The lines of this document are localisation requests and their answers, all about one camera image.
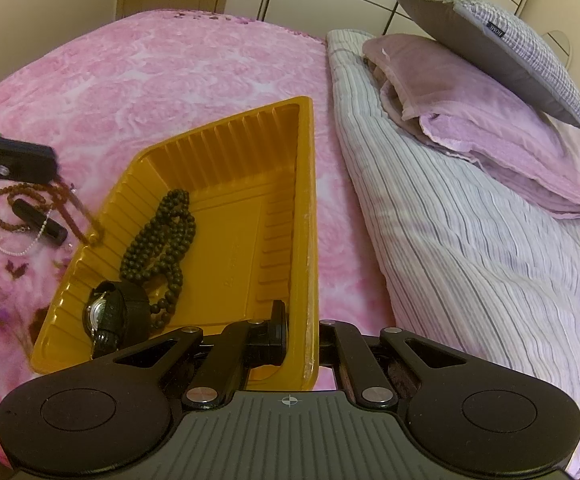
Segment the purple fabric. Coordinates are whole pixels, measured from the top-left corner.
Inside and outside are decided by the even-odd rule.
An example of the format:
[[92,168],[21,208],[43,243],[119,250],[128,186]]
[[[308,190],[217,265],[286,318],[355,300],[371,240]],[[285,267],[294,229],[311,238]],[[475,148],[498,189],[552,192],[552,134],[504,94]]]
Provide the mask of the purple fabric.
[[383,88],[381,100],[397,124],[407,121],[419,138],[411,126],[418,118],[420,131],[443,151],[464,156],[557,218],[580,218],[579,129],[537,112],[428,38],[374,38],[363,53],[394,87],[396,97]]

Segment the bed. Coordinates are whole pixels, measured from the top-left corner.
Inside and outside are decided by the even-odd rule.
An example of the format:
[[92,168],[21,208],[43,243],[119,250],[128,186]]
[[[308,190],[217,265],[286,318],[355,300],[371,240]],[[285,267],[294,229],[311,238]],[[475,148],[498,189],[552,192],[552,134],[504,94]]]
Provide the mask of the bed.
[[[378,334],[394,318],[340,152],[323,40],[232,16],[144,12],[71,41],[0,83],[0,132],[53,146],[65,181],[96,210],[146,146],[296,95],[314,106],[320,316]],[[2,245],[17,252],[29,242],[13,235]],[[58,250],[0,252],[0,401],[34,376],[28,359],[76,245],[70,235]],[[319,384],[327,387],[331,378]]]
[[[443,262],[450,269],[447,277],[456,278],[457,283],[458,271],[452,269],[461,269],[465,257],[452,245],[456,240],[461,243],[461,236],[436,240],[445,252],[428,250],[429,237],[439,222],[443,218],[456,222],[453,228],[463,236],[471,225],[481,230],[486,241],[499,237],[504,243],[507,238],[495,224],[490,224],[491,231],[480,224],[480,212],[492,215],[487,207],[483,211],[429,209],[426,201],[435,196],[438,186],[450,182],[451,175],[468,182],[466,186],[473,192],[482,189],[485,198],[501,207],[532,217],[545,232],[537,231],[532,243],[528,240],[528,252],[519,244],[515,245],[517,252],[506,257],[512,265],[543,263],[548,270],[549,258],[561,249],[576,253],[580,264],[580,221],[556,222],[464,160],[433,152],[408,138],[382,112],[377,100],[377,88],[360,51],[368,37],[343,31],[326,46],[324,41],[298,32],[233,16],[145,12],[71,41],[3,81],[0,131],[52,145],[63,177],[73,183],[81,200],[96,209],[132,156],[145,146],[249,108],[307,95],[313,99],[315,115],[320,318],[352,322],[366,334],[377,334],[394,324],[404,326],[550,380],[580,406],[580,318],[575,319],[573,309],[561,308],[556,302],[553,312],[549,306],[545,310],[545,317],[569,327],[560,333],[556,345],[549,338],[532,339],[528,333],[506,333],[501,340],[497,330],[489,332],[487,324],[478,324],[492,315],[486,308],[481,317],[465,317],[458,327],[452,325],[452,316],[438,315],[444,301],[456,305],[457,298],[469,301],[472,297],[470,290],[460,286],[441,291],[428,286],[431,273],[440,268],[435,256],[454,257]],[[358,80],[361,97],[346,88],[344,82],[350,78]],[[391,174],[397,197],[377,192],[381,185],[372,157],[382,155],[376,150],[397,150],[403,155]],[[437,173],[430,176],[432,169]],[[383,250],[378,227],[381,215],[372,212],[373,204],[385,205],[388,199],[394,200],[395,211],[403,213],[401,220],[407,218],[401,223],[401,240],[410,246],[409,252],[392,260]],[[431,210],[442,218],[430,216]],[[506,217],[503,224],[515,218]],[[549,247],[553,242],[548,235],[556,233],[561,240],[569,240],[568,244],[553,244],[553,252],[536,249]],[[70,242],[60,250],[36,247],[27,256],[16,258],[0,253],[0,400],[33,376],[28,357],[76,246],[73,239]],[[12,238],[5,243],[14,250],[25,247],[28,240]],[[490,272],[478,244],[472,249],[472,270]],[[568,284],[579,283],[580,267],[576,265],[569,267]],[[545,283],[553,287],[549,295],[557,297],[565,289],[548,270]],[[484,296],[499,307],[496,314],[501,318],[513,310],[516,300],[505,295],[507,280],[514,281],[506,272],[504,269],[499,276],[501,290],[493,288]],[[395,276],[403,281],[396,283]],[[545,293],[545,283],[536,287],[537,295]],[[401,292],[395,293],[398,285]],[[524,286],[532,287],[532,281]],[[568,305],[580,306],[580,286],[573,287]],[[531,348],[525,359],[522,352],[510,352],[528,338]],[[560,374],[563,367],[567,374]],[[323,376],[317,387],[327,387],[330,381]],[[1,450],[0,460],[5,460]],[[580,446],[569,471],[580,476]]]

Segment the black beaded necklace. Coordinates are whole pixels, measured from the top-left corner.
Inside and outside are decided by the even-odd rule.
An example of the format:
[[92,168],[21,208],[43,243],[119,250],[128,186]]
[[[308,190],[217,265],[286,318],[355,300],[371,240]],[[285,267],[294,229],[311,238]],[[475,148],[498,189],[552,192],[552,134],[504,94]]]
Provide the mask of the black beaded necklace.
[[163,197],[156,215],[136,235],[121,260],[121,278],[137,285],[162,274],[167,280],[163,298],[150,305],[156,316],[152,332],[162,330],[172,319],[183,285],[179,262],[195,238],[195,218],[190,214],[189,193],[173,189]]

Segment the white striped fabric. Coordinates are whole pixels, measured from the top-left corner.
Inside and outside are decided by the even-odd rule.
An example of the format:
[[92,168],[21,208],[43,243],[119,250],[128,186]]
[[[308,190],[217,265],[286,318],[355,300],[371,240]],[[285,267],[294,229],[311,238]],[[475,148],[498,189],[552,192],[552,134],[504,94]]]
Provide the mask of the white striped fabric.
[[[560,222],[392,122],[364,32],[327,35],[337,131],[398,325],[580,407],[580,221]],[[580,476],[580,444],[568,471]]]

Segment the tray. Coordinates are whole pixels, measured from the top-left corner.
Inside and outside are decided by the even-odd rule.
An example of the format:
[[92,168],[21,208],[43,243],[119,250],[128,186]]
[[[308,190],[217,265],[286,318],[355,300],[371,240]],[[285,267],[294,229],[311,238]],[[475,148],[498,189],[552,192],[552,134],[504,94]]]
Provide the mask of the tray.
[[[166,330],[220,333],[289,317],[281,367],[251,371],[248,389],[308,390],[318,373],[318,284],[311,99],[296,97],[172,137],[139,153],[103,203],[102,243],[78,248],[32,353],[49,373],[89,360],[82,311],[92,288],[119,280],[121,257],[169,189],[190,192],[196,237],[181,262],[183,290]],[[164,285],[148,290],[151,301]]]

